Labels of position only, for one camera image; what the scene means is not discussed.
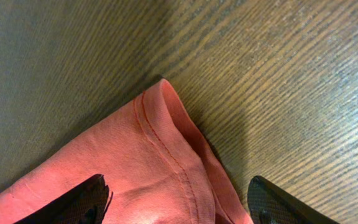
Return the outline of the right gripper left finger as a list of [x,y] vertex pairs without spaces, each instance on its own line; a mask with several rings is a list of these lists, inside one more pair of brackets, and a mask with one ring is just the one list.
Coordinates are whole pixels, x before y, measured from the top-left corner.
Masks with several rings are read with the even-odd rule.
[[101,224],[113,193],[104,175],[95,174],[17,224]]

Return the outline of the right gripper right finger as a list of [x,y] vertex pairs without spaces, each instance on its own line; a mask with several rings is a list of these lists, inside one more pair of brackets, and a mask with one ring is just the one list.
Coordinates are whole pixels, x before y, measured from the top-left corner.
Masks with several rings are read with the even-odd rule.
[[338,224],[260,175],[250,181],[247,204],[254,224]]

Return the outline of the red printed t-shirt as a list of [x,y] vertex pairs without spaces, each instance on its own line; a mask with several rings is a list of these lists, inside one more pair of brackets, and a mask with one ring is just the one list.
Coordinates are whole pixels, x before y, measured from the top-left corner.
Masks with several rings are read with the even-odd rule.
[[176,91],[160,80],[0,193],[14,223],[101,174],[105,223],[250,223],[225,170]]

